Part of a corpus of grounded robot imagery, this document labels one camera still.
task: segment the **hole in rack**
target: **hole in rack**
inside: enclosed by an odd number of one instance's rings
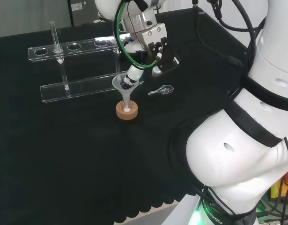
[[[107,41],[105,41],[105,40],[95,41],[94,44],[95,44],[97,47],[104,47],[104,46],[107,46]]]
[[[42,56],[46,55],[48,53],[48,50],[45,48],[39,49],[35,51],[35,55]]]
[[[234,152],[234,149],[231,147],[231,145],[224,143],[224,147],[226,150]]]
[[[76,51],[76,50],[80,49],[80,47],[81,47],[80,44],[73,43],[73,44],[68,46],[68,49],[71,51]]]

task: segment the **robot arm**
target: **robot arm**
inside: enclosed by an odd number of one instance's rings
[[[165,0],[134,0],[129,3],[123,0],[95,0],[102,16],[114,21],[115,36],[118,36],[117,20],[120,22],[122,19],[126,32],[131,34],[133,40],[123,46],[117,37],[122,54],[132,64],[127,76],[121,82],[124,89],[131,88],[141,78],[145,69],[153,67],[153,74],[159,75],[179,64],[167,41],[166,27],[157,23],[154,14],[153,8],[164,2]],[[144,62],[136,62],[130,56],[142,52],[146,52],[146,58],[154,62],[146,66]]]

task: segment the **cable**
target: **cable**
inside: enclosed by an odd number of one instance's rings
[[[266,17],[261,21],[261,23],[259,24],[259,26],[257,27],[256,31],[255,31],[255,39],[258,37],[258,35],[260,34],[261,30],[264,28],[265,26],[265,23],[266,23]],[[251,41],[249,43],[249,46],[248,46],[248,56],[249,56],[249,62],[248,62],[248,70],[250,71],[252,66],[253,66],[253,61],[251,60],[251,52],[250,52],[250,48],[251,48]]]
[[[286,147],[288,149],[288,138],[285,137],[284,141],[285,141]],[[281,225],[283,225],[283,222],[284,222],[285,210],[286,210],[287,202],[288,202],[288,190],[286,192],[285,199],[284,199],[283,211],[282,211],[282,215],[281,215]]]
[[[251,61],[254,61],[255,55],[256,55],[256,39],[254,36],[254,28],[252,26],[251,20],[249,19],[249,16],[248,16],[246,10],[243,8],[240,1],[239,0],[232,0],[232,1],[235,4],[235,6],[237,7],[237,9],[239,10],[239,12],[241,13],[241,15],[243,16],[243,18],[246,22],[246,25],[248,27],[250,39],[251,39]]]
[[[228,30],[233,30],[233,31],[237,31],[237,32],[249,32],[249,29],[247,29],[247,28],[231,27],[231,26],[227,25],[226,23],[224,23],[224,21],[222,19],[219,19],[219,22],[223,27],[225,27]]]
[[[119,6],[117,8],[116,11],[116,15],[115,15],[115,19],[114,19],[114,36],[116,39],[116,42],[118,44],[118,47],[120,49],[120,51],[127,57],[127,59],[129,60],[129,62],[136,67],[139,70],[145,70],[147,68],[151,68],[153,66],[156,65],[156,61],[154,61],[153,63],[151,63],[150,65],[142,65],[138,62],[136,62],[129,54],[128,52],[125,50],[125,48],[123,47],[123,44],[121,42],[120,36],[119,36],[119,27],[120,27],[120,21],[121,21],[121,16],[124,10],[124,7],[126,5],[126,2],[124,2],[124,0],[121,0],[119,3]]]
[[[281,179],[281,181],[280,181],[280,187],[279,187],[279,193],[278,193],[277,202],[275,203],[274,206],[272,206],[272,205],[271,205],[269,202],[267,202],[266,200],[263,200],[263,201],[265,201],[265,202],[271,207],[271,210],[268,211],[268,213],[273,213],[274,211],[276,211],[276,212],[282,214],[282,212],[279,211],[279,210],[277,209],[277,207],[278,207],[278,205],[279,205],[279,203],[280,203],[280,200],[281,200],[281,194],[282,194],[282,188],[283,188],[284,180],[285,180],[285,177],[283,176],[282,179]]]
[[[214,192],[214,190],[211,187],[208,187],[209,190],[211,190],[211,192],[213,193],[213,195],[220,201],[220,203],[222,203],[234,216],[236,216],[236,213],[228,206],[226,205],[225,202],[223,202],[219,196]]]

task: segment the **green light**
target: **green light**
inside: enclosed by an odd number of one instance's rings
[[[200,223],[201,216],[199,211],[194,211],[192,214],[191,220],[189,222],[189,225],[198,225]]]

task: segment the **black cloth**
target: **black cloth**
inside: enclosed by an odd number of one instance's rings
[[[52,44],[50,31],[0,38],[0,224],[112,225],[195,194],[177,158],[169,160],[170,134],[222,108],[241,68],[198,43],[191,9],[160,19],[181,64],[158,79],[145,73],[130,122],[116,116],[117,91],[41,102],[40,86],[61,82],[58,65],[30,62],[27,49]],[[244,61],[229,33],[207,15],[200,22],[206,43]],[[111,24],[85,24],[62,29],[60,41],[109,35]],[[111,51],[68,57],[65,66],[69,80],[115,72]],[[173,94],[148,98],[165,84]]]

